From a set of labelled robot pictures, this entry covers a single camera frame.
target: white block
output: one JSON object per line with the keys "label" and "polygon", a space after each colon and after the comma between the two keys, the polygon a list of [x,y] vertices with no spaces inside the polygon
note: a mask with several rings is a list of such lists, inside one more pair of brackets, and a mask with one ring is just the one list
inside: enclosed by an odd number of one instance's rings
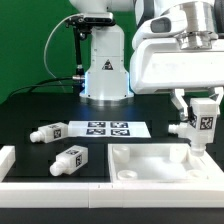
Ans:
{"label": "white block", "polygon": [[15,160],[14,146],[4,146],[0,150],[0,182],[3,181]]}

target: printed marker sheet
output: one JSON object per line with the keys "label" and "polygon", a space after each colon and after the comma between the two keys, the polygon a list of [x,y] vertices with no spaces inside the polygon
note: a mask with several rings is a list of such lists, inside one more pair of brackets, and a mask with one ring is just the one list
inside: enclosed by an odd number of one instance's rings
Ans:
{"label": "printed marker sheet", "polygon": [[69,137],[151,138],[145,122],[70,121]]}

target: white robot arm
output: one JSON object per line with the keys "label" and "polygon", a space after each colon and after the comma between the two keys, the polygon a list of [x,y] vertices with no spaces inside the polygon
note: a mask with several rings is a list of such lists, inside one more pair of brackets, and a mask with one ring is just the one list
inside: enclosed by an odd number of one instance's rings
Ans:
{"label": "white robot arm", "polygon": [[108,11],[133,10],[133,1],[70,2],[84,15],[81,20],[90,25],[92,34],[91,66],[85,74],[85,89],[80,93],[81,100],[100,106],[129,102],[133,93],[129,88],[129,73],[124,68],[124,33],[119,26],[105,26],[104,22],[113,20],[113,15]]}
{"label": "white robot arm", "polygon": [[[144,15],[147,3],[151,10]],[[169,132],[190,139],[196,156],[213,142],[223,98],[224,40],[217,33],[214,3],[138,0],[135,4],[139,29],[132,43],[131,88],[136,94],[171,93],[181,120],[188,122],[171,125]],[[209,91],[211,99],[192,99],[188,106],[184,92],[195,90]]]}

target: green wall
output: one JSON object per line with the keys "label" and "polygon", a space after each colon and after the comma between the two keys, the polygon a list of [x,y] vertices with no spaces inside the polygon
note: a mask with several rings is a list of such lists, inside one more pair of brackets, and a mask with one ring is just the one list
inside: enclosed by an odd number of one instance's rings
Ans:
{"label": "green wall", "polygon": [[[51,78],[43,63],[45,43],[53,28],[62,19],[75,13],[77,11],[69,0],[1,0],[0,103],[15,89]],[[114,15],[126,34],[125,67],[129,69],[133,52],[131,40],[135,32],[134,14],[119,12]],[[82,52],[83,64],[87,69],[90,63],[90,40],[82,43]],[[76,65],[72,29],[62,26],[53,37],[48,64],[57,77],[74,74]]]}

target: black tabletop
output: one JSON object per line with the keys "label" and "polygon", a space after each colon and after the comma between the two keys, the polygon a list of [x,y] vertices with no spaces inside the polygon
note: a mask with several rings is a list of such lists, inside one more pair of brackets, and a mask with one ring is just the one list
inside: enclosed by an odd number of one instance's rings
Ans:
{"label": "black tabletop", "polygon": [[[168,125],[179,123],[178,111],[169,95],[141,95],[129,105],[97,107],[80,103],[74,94],[17,94],[0,105],[0,119],[0,146],[16,147],[16,163],[4,182],[110,182],[109,143],[188,142],[168,134]],[[30,142],[30,133],[38,127],[69,121],[143,121],[152,138],[70,137],[48,144]],[[207,145],[207,152],[222,169],[223,128],[224,120],[220,117],[214,143]],[[70,176],[52,177],[49,167],[55,156],[73,145],[88,147],[88,164]],[[25,223],[24,220],[26,223],[222,223],[223,211],[209,208],[0,209],[0,223]]]}

